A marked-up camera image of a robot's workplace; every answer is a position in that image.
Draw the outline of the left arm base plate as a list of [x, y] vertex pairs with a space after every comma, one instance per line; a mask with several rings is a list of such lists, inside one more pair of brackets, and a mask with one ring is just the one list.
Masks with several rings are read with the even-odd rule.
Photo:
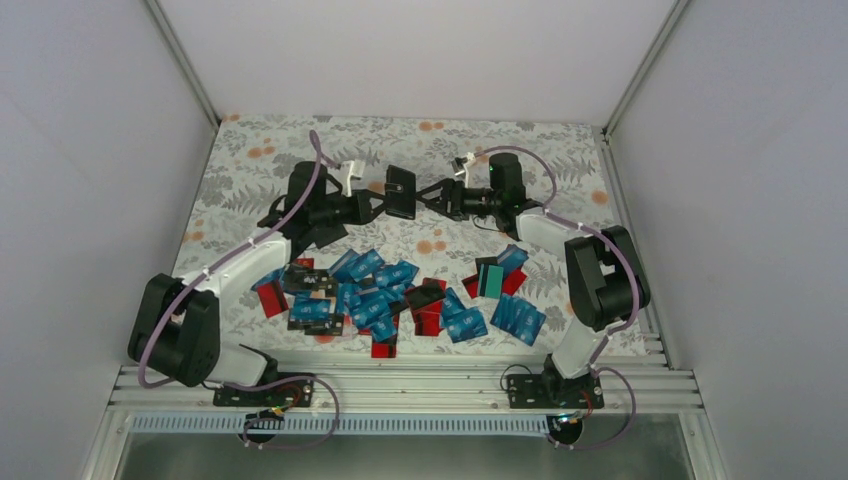
[[215, 391], [212, 404], [216, 407], [298, 407], [311, 405], [314, 390], [314, 375], [300, 372], [278, 372], [275, 380], [296, 380], [285, 385], [257, 392], [248, 392], [222, 387]]

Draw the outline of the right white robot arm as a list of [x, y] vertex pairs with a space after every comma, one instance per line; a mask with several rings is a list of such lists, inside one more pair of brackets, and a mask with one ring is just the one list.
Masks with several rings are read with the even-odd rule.
[[488, 156], [489, 184], [470, 185], [480, 153], [457, 157], [454, 176], [419, 190], [418, 201], [451, 220], [491, 217], [510, 238], [539, 247], [566, 264], [569, 297], [577, 317], [547, 355], [538, 383], [544, 399], [565, 407], [590, 393], [600, 374], [597, 359], [612, 335], [628, 329], [651, 299], [650, 286], [628, 230], [597, 230], [554, 214], [548, 201], [529, 198], [518, 156], [522, 147], [498, 146]]

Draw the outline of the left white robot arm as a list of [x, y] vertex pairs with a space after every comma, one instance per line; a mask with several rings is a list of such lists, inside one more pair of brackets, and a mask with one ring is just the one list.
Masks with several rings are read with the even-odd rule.
[[148, 389], [152, 368], [163, 383], [195, 387], [217, 382], [255, 405], [270, 402], [278, 391], [271, 359], [245, 345], [222, 341], [223, 305], [260, 282], [273, 266], [286, 266], [313, 243], [304, 210], [333, 161], [305, 163], [308, 178], [288, 209], [272, 210], [252, 234], [217, 262], [183, 276], [160, 273], [146, 284], [130, 333], [127, 352], [139, 365], [139, 384]]

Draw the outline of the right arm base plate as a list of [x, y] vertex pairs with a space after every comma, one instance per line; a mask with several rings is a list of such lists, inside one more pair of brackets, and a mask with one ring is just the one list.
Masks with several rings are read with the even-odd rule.
[[547, 374], [509, 374], [505, 386], [512, 409], [600, 409], [605, 406], [600, 379], [587, 373], [574, 379]]

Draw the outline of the black leather card holder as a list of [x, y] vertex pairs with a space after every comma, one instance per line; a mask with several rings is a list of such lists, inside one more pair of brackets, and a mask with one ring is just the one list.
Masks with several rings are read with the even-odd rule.
[[387, 215], [414, 220], [416, 218], [416, 175], [406, 169], [389, 165], [384, 184]]

